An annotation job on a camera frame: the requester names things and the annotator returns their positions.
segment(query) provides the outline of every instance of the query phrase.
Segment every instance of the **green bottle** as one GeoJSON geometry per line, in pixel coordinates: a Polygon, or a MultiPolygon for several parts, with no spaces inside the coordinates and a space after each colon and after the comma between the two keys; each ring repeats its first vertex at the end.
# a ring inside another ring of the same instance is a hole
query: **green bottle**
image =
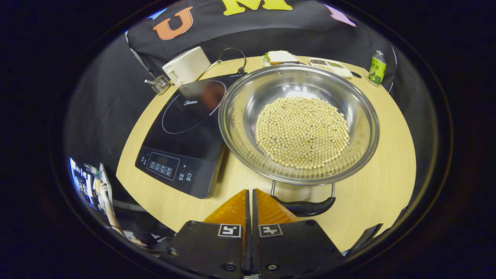
{"type": "Polygon", "coordinates": [[[384,54],[381,51],[375,51],[376,54],[372,56],[372,65],[369,72],[369,79],[375,83],[380,84],[384,78],[384,72],[386,72],[386,60],[384,59],[384,54]]]}

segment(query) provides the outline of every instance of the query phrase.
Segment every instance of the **midea logo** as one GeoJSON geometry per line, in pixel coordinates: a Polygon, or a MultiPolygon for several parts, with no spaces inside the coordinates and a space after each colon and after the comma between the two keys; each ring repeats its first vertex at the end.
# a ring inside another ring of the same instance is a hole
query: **midea logo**
{"type": "Polygon", "coordinates": [[[198,101],[186,101],[184,105],[196,104],[198,101]]]}

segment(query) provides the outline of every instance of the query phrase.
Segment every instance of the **screw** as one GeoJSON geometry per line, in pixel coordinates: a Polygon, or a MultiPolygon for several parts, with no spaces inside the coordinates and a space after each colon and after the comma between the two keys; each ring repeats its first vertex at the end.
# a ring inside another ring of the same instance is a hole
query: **screw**
{"type": "Polygon", "coordinates": [[[227,271],[235,271],[236,270],[236,266],[233,265],[233,264],[226,264],[226,265],[224,265],[224,269],[227,270],[227,271]]]}

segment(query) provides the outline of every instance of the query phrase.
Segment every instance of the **black handle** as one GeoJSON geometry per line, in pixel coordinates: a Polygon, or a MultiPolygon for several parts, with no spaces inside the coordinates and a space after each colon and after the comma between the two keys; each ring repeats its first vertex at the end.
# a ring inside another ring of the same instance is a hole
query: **black handle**
{"type": "Polygon", "coordinates": [[[272,196],[276,201],[282,204],[285,208],[291,211],[297,217],[315,216],[326,212],[334,204],[335,197],[327,198],[320,203],[312,202],[283,202],[276,196],[272,196]]]}

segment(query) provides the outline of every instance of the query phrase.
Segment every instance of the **induction cooktop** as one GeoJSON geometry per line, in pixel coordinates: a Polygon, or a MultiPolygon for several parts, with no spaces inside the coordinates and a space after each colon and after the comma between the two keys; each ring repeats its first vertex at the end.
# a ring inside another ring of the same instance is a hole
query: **induction cooktop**
{"type": "Polygon", "coordinates": [[[213,192],[225,149],[217,120],[220,101],[245,74],[179,87],[153,122],[135,166],[169,187],[207,198],[213,192]]]}

